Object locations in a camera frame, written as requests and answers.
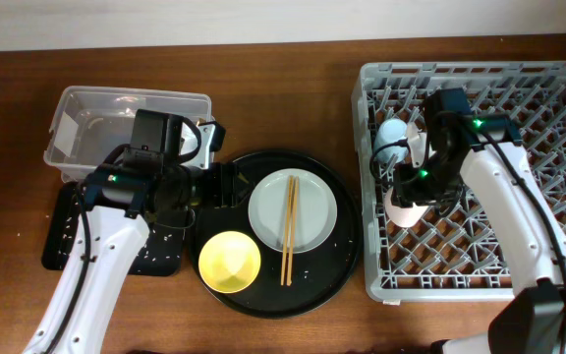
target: gray dish rack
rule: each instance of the gray dish rack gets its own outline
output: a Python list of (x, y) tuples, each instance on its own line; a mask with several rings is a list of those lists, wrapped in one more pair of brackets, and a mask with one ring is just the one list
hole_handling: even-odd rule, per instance
[[(380, 122), (425, 128), (422, 103), (437, 89), (462, 88), (478, 113), (506, 112), (520, 128), (535, 178), (566, 233), (566, 62), (371, 63), (351, 100), (362, 180), (368, 295), (401, 301), (494, 301), (513, 297), (510, 273), (486, 215), (470, 191), (455, 211), (432, 209), (409, 229), (390, 222), (387, 190), (368, 171)], [(378, 164), (392, 179), (392, 165)]]

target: black drying mat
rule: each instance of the black drying mat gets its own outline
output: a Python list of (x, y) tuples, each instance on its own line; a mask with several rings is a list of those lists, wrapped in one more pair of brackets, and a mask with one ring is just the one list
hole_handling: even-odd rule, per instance
[[(74, 245), (80, 215), (75, 188), (76, 183), (67, 183), (58, 194), (41, 258), (43, 266), (50, 270), (65, 267)], [(128, 274), (168, 276), (176, 273), (181, 266), (184, 241), (184, 231), (154, 225)]]
[(316, 174), (333, 191), (338, 216), (331, 235), (317, 248), (294, 255), (292, 286), (281, 286), (280, 252), (265, 246), (253, 232), (246, 198), (234, 208), (202, 210), (193, 232), (190, 256), (198, 271), (199, 252), (211, 237), (224, 231), (240, 231), (253, 238), (261, 252), (261, 268), (255, 282), (236, 294), (213, 296), (230, 308), (262, 318), (285, 318), (313, 310), (333, 297), (351, 276), (362, 249), (361, 216), (344, 183), (328, 167), (296, 152), (255, 152), (235, 160), (255, 185), (268, 174), (284, 168), (300, 168)]

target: clear plastic container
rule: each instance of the clear plastic container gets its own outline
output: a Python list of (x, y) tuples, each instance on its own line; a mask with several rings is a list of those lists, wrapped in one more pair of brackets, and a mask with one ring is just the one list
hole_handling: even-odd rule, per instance
[(49, 132), (45, 162), (63, 172), (63, 181), (82, 180), (119, 144), (130, 142), (139, 108), (212, 121), (205, 94), (137, 88), (68, 87)]

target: wooden table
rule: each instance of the wooden table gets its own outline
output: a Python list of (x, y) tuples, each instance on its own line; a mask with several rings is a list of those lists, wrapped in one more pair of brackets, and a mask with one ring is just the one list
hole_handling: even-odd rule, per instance
[[(350, 95), (360, 67), (462, 60), (566, 60), (566, 35), (0, 53), (0, 353), (23, 350), (60, 277), (40, 264), (62, 185), (42, 154), (65, 87), (206, 93), (227, 129), (218, 160), (292, 148), (333, 167), (359, 195)], [(103, 351), (412, 352), (408, 348), (482, 332), (504, 306), (384, 306), (368, 297), (359, 266), (320, 309), (260, 320), (216, 301), (185, 262), (176, 276), (126, 280)]]

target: yellow bowl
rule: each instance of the yellow bowl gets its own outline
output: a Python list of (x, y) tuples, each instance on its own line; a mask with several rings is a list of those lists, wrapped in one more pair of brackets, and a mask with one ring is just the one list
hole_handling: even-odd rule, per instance
[(204, 244), (198, 259), (200, 276), (211, 289), (231, 294), (256, 279), (261, 253), (255, 241), (241, 232), (226, 231)]

